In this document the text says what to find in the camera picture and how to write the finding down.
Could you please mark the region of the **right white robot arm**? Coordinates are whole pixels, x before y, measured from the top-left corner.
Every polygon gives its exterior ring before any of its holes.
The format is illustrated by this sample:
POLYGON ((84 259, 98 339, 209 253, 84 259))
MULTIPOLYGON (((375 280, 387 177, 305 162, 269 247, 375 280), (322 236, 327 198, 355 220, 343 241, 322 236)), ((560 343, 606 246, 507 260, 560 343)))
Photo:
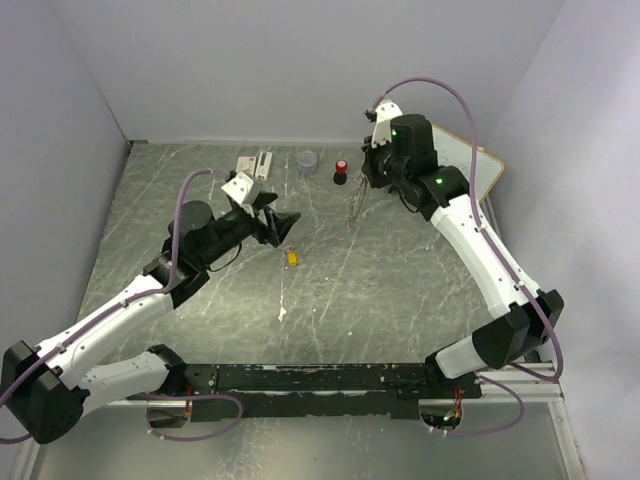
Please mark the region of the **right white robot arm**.
POLYGON ((483 218, 464 174, 441 165, 431 123, 395 104, 367 111, 373 132, 363 141, 362 166, 369 185, 388 187, 414 208, 453 247, 488 307, 491 322, 437 352, 424 374, 426 390, 443 398, 459 377, 486 367, 500 369, 552 338, 564 301, 543 291, 508 252, 483 218))

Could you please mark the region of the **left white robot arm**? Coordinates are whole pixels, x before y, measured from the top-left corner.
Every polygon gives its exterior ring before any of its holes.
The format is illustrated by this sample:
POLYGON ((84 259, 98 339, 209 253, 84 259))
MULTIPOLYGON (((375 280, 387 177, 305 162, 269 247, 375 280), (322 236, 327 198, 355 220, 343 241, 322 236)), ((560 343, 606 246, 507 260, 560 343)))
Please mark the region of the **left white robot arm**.
POLYGON ((85 415, 125 397, 157 392, 181 395, 187 375, 163 346, 123 362, 99 362, 120 341, 193 297, 208 281, 211 265, 249 237, 279 247, 300 220, 277 212, 274 193, 251 203, 229 201, 215 217, 204 201, 179 199, 161 252, 116 297, 69 329, 30 346, 18 341, 3 355, 1 404, 25 429, 25 438, 51 443, 85 415))

